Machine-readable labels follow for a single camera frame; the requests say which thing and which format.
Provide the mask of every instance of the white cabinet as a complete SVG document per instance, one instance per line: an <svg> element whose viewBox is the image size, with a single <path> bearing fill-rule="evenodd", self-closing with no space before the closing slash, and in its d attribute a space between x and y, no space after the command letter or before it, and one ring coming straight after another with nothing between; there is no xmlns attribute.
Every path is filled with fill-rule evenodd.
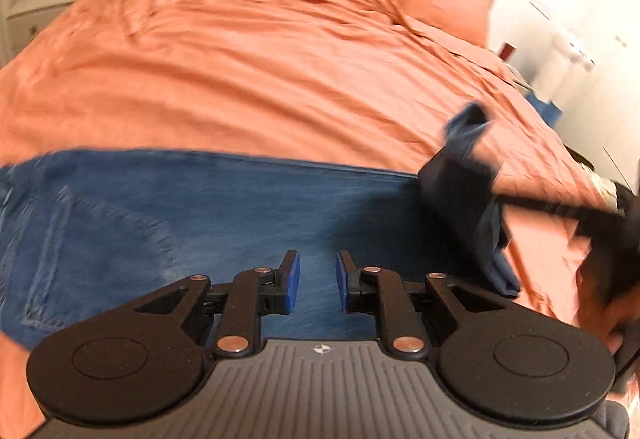
<svg viewBox="0 0 640 439"><path fill-rule="evenodd" d="M620 181L613 160L633 186L640 158L640 0L596 0L578 36L596 67L556 130L596 172Z"/></svg>
<svg viewBox="0 0 640 439"><path fill-rule="evenodd" d="M74 0L20 0L9 9L7 25L14 54L19 53Z"/></svg>

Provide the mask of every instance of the gray ribbed plate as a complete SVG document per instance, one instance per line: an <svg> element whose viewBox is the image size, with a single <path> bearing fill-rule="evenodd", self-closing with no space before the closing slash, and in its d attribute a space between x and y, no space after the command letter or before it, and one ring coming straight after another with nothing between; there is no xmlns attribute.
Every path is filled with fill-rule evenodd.
<svg viewBox="0 0 640 439"><path fill-rule="evenodd" d="M606 439L593 421L555 431L510 429L450 400L429 369L376 342L270 340L221 361L188 402L149 421L89 429L50 421L34 439Z"/></svg>

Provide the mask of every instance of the orange duvet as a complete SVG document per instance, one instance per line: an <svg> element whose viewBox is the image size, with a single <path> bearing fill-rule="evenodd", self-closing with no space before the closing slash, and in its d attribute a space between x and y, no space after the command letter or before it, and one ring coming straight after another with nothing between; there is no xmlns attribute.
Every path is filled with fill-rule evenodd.
<svg viewBox="0 0 640 439"><path fill-rule="evenodd" d="M0 164L76 146L238 152L417 172L469 101L497 188L604 205L492 53L395 0L77 0L0 70ZM567 322L585 247L509 211L520 302ZM0 335L0 437L42 421Z"/></svg>

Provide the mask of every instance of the jeans back pocket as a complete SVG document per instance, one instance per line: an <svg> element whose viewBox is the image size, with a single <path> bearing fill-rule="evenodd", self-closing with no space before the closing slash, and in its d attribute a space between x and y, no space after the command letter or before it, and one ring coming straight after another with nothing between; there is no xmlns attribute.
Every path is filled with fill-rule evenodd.
<svg viewBox="0 0 640 439"><path fill-rule="evenodd" d="M167 223L66 188L53 205L22 323L56 331L183 276Z"/></svg>

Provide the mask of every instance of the logo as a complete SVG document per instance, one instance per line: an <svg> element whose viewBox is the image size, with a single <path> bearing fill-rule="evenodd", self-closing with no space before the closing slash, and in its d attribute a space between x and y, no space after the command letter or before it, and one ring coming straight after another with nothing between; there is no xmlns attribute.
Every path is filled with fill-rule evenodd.
<svg viewBox="0 0 640 439"><path fill-rule="evenodd" d="M325 355L326 353L331 352L331 347L329 347L329 345L321 343L320 345L316 345L314 347L314 352L318 353L319 355Z"/></svg>

